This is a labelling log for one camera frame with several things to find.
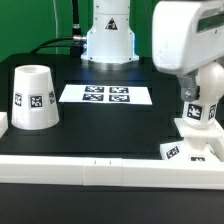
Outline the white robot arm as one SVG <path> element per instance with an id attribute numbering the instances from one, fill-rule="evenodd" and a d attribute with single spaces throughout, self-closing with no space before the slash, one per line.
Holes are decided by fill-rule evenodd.
<path id="1" fill-rule="evenodd" d="M 84 64 L 119 70 L 135 63 L 135 34 L 129 27 L 130 0 L 93 0 Z M 199 69 L 224 56 L 224 0 L 161 0 L 152 18 L 156 68 L 179 78 L 181 97 L 199 98 Z"/>

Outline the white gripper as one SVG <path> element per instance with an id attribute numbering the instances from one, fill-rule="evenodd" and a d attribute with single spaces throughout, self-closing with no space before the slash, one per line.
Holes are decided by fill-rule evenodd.
<path id="1" fill-rule="evenodd" d="M 183 101 L 199 98 L 198 72 L 193 70 L 223 56 L 224 0 L 157 3 L 152 24 L 153 62 L 160 72 L 183 75 L 178 76 Z"/>

